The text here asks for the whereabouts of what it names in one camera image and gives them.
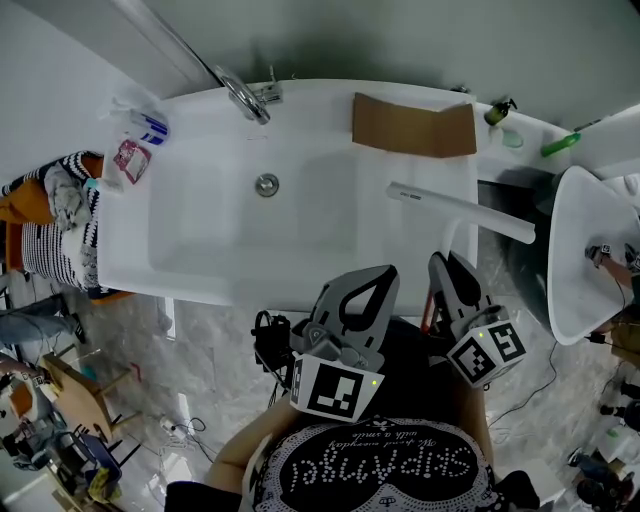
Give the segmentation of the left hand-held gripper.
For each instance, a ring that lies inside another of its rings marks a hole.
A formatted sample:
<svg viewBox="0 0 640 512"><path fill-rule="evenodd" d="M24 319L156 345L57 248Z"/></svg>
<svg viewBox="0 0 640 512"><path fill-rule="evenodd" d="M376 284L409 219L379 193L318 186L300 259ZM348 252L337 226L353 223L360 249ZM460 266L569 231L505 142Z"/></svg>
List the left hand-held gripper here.
<svg viewBox="0 0 640 512"><path fill-rule="evenodd" d="M393 265L348 272L324 285L313 322L298 324L290 337L289 395L295 409L331 420L359 420L385 379L379 349L399 285ZM333 333L344 333L346 342Z"/></svg>

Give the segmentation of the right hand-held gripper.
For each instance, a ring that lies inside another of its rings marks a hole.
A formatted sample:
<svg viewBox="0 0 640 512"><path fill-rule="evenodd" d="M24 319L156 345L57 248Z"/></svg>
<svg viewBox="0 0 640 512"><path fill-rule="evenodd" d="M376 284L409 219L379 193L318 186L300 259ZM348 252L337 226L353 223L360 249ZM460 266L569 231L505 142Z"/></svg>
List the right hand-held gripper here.
<svg viewBox="0 0 640 512"><path fill-rule="evenodd" d="M484 276L462 255L435 252L428 264L431 303L429 328L438 322L471 319L446 358L473 388L509 372L526 356L526 344L504 306L492 305Z"/></svg>

